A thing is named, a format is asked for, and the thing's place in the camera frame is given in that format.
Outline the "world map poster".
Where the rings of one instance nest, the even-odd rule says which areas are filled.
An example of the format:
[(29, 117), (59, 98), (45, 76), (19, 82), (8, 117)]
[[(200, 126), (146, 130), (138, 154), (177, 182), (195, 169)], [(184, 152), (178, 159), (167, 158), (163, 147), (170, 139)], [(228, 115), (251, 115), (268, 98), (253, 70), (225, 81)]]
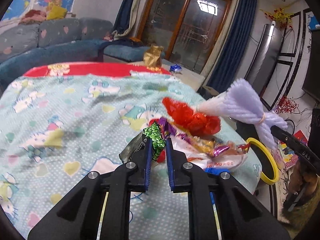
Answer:
[(13, 0), (3, 15), (1, 22), (19, 20), (33, 6), (34, 0)]

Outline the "Hello Kitty blanket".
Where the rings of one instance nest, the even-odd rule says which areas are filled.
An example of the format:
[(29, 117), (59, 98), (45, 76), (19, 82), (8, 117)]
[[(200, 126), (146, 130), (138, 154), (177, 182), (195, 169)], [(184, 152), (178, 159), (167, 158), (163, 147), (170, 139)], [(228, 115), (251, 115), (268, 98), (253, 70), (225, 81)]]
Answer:
[(23, 237), (88, 172), (107, 173), (162, 99), (202, 102), (168, 75), (19, 77), (1, 96), (1, 206)]

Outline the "green patterned wrapper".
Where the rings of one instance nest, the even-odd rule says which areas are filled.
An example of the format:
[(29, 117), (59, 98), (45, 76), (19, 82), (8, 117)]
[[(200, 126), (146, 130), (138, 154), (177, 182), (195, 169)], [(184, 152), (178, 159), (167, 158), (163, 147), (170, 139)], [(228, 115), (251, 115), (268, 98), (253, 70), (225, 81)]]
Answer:
[(152, 141), (152, 159), (158, 163), (165, 161), (165, 140), (162, 137), (161, 127), (158, 119), (152, 119), (149, 126), (143, 129), (143, 134)]

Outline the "purple foil wrapper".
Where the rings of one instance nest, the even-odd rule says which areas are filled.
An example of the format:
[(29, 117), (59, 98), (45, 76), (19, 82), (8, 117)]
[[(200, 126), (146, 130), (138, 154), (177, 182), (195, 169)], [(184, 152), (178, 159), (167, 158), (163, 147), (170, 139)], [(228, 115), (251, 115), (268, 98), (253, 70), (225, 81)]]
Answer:
[(158, 120), (158, 124), (161, 127), (163, 137), (165, 139), (173, 136), (186, 142), (200, 153), (205, 153), (211, 158), (218, 157), (219, 155), (230, 150), (229, 145), (219, 144), (216, 141), (201, 139), (200, 137), (191, 135), (187, 130), (180, 129), (174, 125), (167, 118), (161, 117)]

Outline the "brown paper bag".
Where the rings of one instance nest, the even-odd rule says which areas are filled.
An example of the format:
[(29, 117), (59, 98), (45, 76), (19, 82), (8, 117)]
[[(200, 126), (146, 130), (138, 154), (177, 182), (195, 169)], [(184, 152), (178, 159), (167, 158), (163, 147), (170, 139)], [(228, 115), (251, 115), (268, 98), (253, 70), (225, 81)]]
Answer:
[(162, 66), (162, 52), (164, 47), (152, 44), (151, 47), (145, 51), (143, 62), (146, 67), (161, 67)]

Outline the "grey tower air conditioner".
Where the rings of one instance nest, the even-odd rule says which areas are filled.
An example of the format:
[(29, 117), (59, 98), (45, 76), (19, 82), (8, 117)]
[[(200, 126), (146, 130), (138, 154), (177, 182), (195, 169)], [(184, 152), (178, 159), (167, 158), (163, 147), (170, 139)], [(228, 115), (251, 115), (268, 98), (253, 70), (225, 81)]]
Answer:
[(265, 24), (255, 55), (245, 75), (258, 95), (271, 78), (280, 51), (283, 35), (275, 23)]

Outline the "blue curtain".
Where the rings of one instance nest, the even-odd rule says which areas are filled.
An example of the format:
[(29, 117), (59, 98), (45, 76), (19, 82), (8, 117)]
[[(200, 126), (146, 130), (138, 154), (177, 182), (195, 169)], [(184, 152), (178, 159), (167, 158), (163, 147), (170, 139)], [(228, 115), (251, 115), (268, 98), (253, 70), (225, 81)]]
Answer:
[(258, 0), (232, 0), (225, 25), (217, 39), (207, 66), (206, 85), (219, 93), (232, 83), (245, 53)]
[(114, 23), (113, 30), (117, 34), (123, 34), (129, 28), (131, 18), (131, 7), (133, 0), (123, 0)]

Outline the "red wrapper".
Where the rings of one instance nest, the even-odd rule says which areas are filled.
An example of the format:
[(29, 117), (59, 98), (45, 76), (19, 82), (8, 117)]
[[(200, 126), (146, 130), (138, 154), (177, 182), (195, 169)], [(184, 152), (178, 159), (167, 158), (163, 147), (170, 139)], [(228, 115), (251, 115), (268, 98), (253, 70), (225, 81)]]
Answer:
[(218, 116), (196, 112), (187, 103), (169, 97), (164, 97), (162, 103), (174, 123), (193, 136), (208, 137), (215, 135), (221, 129), (221, 121)]

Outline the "pink red clothes pile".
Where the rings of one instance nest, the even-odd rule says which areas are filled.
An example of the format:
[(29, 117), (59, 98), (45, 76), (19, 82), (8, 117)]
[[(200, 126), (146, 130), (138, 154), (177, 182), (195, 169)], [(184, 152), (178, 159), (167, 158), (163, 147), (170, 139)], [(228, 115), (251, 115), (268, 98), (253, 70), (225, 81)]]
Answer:
[(31, 9), (29, 12), (27, 12), (22, 19), (20, 20), (20, 24), (39, 24), (46, 20), (47, 14), (45, 11), (40, 10), (34, 10)]

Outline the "white plastic snack bag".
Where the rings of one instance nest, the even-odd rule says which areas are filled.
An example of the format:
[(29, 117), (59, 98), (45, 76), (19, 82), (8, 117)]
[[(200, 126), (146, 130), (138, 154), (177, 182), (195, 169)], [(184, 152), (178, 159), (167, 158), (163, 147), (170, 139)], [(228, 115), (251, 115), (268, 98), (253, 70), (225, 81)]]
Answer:
[(218, 168), (235, 171), (248, 156), (250, 144), (235, 144), (218, 139), (206, 140), (185, 133), (171, 135), (173, 149), (183, 152), (188, 162), (202, 169)]

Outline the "wooden glass sliding door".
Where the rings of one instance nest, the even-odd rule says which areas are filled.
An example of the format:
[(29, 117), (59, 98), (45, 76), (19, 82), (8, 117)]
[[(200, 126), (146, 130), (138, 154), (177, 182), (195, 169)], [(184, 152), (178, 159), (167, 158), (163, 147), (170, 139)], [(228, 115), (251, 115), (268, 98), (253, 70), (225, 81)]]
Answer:
[(163, 46), (164, 58), (200, 74), (216, 44), (232, 0), (147, 0), (137, 37)]

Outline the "blue sectional sofa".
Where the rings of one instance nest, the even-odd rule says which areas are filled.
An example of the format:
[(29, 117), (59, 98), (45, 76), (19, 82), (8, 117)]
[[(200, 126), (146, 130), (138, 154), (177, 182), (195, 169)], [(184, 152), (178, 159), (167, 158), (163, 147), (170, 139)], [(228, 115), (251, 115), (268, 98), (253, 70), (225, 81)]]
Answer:
[(62, 62), (102, 61), (110, 56), (142, 61), (147, 47), (129, 38), (108, 41), (113, 25), (99, 18), (65, 18), (19, 24), (1, 33), (1, 89), (34, 67)]

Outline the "left blue curtain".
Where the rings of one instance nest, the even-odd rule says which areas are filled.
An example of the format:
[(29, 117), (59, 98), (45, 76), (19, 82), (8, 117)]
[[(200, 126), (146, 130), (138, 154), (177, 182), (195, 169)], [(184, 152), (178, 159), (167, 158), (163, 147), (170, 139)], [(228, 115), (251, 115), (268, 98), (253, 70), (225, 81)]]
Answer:
[(114, 23), (113, 30), (117, 34), (123, 34), (129, 28), (131, 18), (131, 7), (133, 0), (123, 0)]

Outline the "yellow cushion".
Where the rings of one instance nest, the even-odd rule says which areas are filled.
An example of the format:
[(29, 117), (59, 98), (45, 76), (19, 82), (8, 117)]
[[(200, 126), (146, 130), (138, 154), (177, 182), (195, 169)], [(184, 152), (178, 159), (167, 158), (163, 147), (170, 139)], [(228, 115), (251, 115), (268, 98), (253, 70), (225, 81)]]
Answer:
[(53, 5), (52, 9), (47, 13), (46, 20), (60, 20), (67, 15), (67, 9)]

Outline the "wall mounted television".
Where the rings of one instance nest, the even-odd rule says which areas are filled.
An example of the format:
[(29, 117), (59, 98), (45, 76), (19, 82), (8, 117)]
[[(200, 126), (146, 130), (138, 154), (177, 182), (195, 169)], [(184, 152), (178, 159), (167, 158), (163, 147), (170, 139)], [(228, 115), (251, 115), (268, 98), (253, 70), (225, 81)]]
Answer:
[(315, 101), (320, 100), (320, 30), (311, 31), (311, 52), (302, 90)]

